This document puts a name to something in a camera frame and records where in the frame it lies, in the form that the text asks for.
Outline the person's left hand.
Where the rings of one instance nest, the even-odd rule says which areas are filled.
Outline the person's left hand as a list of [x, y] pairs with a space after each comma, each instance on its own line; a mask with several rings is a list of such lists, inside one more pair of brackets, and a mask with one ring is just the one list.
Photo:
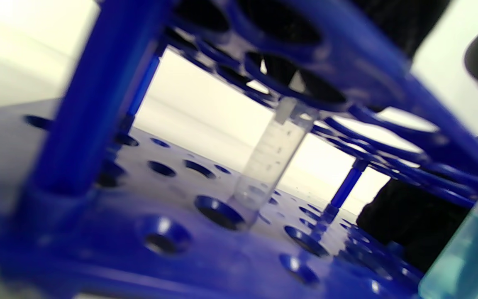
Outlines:
[[[353, 0], [358, 8], [404, 54], [413, 58], [449, 5], [448, 0]], [[244, 15], [273, 39], [291, 44], [312, 44], [320, 34], [310, 20], [277, 0], [238, 0]], [[226, 32], [228, 23], [209, 0], [183, 0], [175, 14], [215, 32]]]

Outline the person's right hand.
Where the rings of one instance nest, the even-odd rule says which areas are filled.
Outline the person's right hand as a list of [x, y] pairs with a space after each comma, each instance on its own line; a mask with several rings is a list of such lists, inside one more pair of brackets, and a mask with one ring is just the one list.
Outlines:
[[404, 247], [404, 260], [426, 273], [470, 212], [424, 189], [390, 179], [357, 217], [357, 226], [383, 245]]

